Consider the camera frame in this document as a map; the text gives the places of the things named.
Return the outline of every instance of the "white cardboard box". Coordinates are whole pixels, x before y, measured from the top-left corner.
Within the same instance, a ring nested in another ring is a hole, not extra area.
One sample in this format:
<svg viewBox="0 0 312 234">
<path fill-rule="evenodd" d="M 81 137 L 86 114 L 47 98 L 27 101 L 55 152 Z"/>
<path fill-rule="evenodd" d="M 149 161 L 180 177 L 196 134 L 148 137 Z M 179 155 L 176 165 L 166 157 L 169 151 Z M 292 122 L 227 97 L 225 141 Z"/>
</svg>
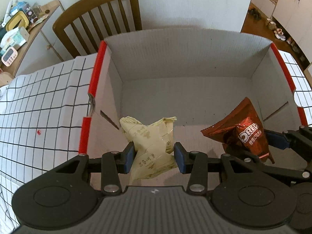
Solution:
<svg viewBox="0 0 312 234">
<path fill-rule="evenodd" d="M 195 28 L 115 35 L 99 49 L 89 87 L 93 108 L 83 121 L 79 152 L 95 158 L 122 151 L 128 142 L 115 127 L 121 117 L 148 125 L 176 116 L 175 142 L 187 151 L 220 157 L 222 145 L 200 131 L 223 119 L 244 97 L 266 129 L 282 132 L 306 125 L 293 92 L 276 46 L 259 36 Z M 280 151 L 271 147 L 273 156 L 275 150 Z M 186 185 L 188 178 L 176 168 L 141 185 Z M 214 188 L 218 180 L 209 178 Z M 126 185 L 127 177 L 121 182 Z"/>
</svg>

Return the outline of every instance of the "pale yellow wrapper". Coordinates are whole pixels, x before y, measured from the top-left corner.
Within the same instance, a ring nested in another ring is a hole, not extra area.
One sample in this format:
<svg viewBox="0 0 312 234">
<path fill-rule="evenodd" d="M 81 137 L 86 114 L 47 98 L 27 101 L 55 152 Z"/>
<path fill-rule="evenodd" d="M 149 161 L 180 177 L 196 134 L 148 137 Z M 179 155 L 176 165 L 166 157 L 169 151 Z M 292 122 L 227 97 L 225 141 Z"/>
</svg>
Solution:
<svg viewBox="0 0 312 234">
<path fill-rule="evenodd" d="M 177 167 L 174 156 L 173 123 L 176 117 L 143 125 L 127 116 L 120 119 L 123 133 L 128 141 L 133 141 L 137 152 L 132 168 L 130 181 L 149 179 Z"/>
</svg>

